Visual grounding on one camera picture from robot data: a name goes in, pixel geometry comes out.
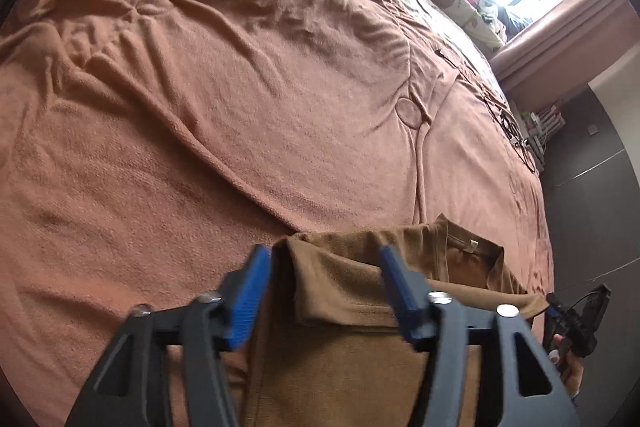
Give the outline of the person's right hand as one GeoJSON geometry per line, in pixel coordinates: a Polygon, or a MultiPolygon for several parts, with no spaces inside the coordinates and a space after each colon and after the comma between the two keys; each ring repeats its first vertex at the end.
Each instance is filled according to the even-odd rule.
{"type": "Polygon", "coordinates": [[[559,372],[570,399],[574,400],[582,387],[585,369],[582,359],[573,352],[573,343],[560,334],[554,334],[548,358],[559,372]]]}

